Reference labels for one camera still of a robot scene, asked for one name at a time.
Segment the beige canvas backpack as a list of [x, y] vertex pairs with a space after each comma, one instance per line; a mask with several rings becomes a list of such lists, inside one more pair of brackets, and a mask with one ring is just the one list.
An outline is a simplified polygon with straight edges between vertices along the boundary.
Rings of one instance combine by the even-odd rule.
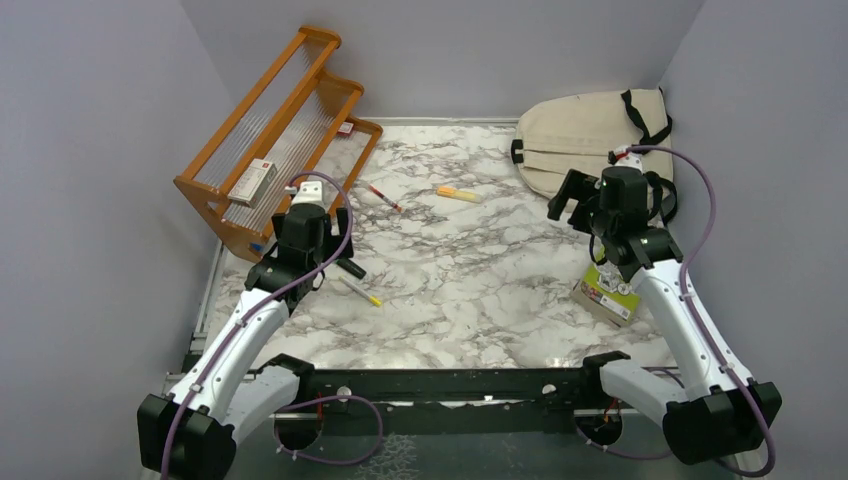
[[609, 151], [633, 144], [669, 148], [672, 128], [659, 89], [566, 96], [520, 117], [510, 157], [527, 186], [552, 199], [569, 170], [598, 177]]

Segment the green cartoon book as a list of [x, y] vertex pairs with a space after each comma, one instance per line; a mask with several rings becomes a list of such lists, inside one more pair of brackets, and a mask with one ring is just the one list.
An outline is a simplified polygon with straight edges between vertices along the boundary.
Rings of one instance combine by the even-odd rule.
[[631, 325], [641, 301], [614, 265], [598, 266], [592, 261], [572, 289], [571, 299], [596, 319], [618, 328]]

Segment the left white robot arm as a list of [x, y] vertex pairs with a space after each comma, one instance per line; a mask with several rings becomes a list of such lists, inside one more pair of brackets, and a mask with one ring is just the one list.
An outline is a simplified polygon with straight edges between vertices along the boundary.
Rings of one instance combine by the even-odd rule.
[[313, 401], [314, 384], [273, 367], [254, 386], [243, 379], [270, 339], [311, 291], [317, 276], [353, 254], [353, 216], [336, 220], [321, 206], [294, 204], [276, 214], [277, 240], [249, 270], [245, 289], [219, 336], [170, 391], [150, 394], [137, 410], [142, 465], [164, 479], [222, 479], [238, 444], [280, 402], [290, 410]]

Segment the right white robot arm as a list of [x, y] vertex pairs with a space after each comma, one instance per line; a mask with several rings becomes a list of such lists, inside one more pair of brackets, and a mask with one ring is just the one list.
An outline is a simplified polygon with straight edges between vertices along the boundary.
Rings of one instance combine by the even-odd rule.
[[667, 229], [650, 223], [649, 187], [632, 167], [608, 167], [598, 177], [571, 170], [548, 203], [548, 217], [559, 219], [576, 201], [569, 225], [601, 241], [604, 259], [651, 312], [682, 383], [663, 381], [630, 360], [610, 360], [578, 378], [578, 396], [592, 407], [613, 397], [630, 404], [661, 427], [673, 455], [687, 465], [766, 447], [769, 470], [776, 461], [770, 427], [781, 395], [731, 353], [690, 282], [682, 251]]

